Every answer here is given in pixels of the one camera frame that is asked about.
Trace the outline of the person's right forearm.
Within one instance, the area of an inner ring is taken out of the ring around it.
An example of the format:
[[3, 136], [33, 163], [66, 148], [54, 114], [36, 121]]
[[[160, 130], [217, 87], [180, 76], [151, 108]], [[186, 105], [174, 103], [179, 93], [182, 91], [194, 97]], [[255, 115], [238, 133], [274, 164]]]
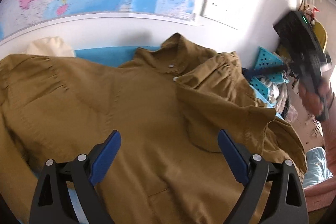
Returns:
[[331, 107], [329, 109], [329, 118], [321, 122], [324, 145], [326, 151], [326, 161], [327, 167], [330, 172], [335, 176], [335, 157], [336, 157], [336, 142], [335, 142], [335, 133], [336, 133], [336, 125], [335, 125], [335, 97]]

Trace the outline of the person's right hand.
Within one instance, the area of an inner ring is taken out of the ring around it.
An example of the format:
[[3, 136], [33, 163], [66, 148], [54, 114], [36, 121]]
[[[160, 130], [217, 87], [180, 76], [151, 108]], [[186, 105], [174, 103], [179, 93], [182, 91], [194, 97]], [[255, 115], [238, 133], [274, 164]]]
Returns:
[[318, 93], [308, 91], [302, 81], [299, 82], [298, 94], [306, 111], [315, 116], [318, 121], [322, 119], [323, 113], [330, 111], [333, 105], [335, 94], [329, 80], [323, 79], [319, 85]]

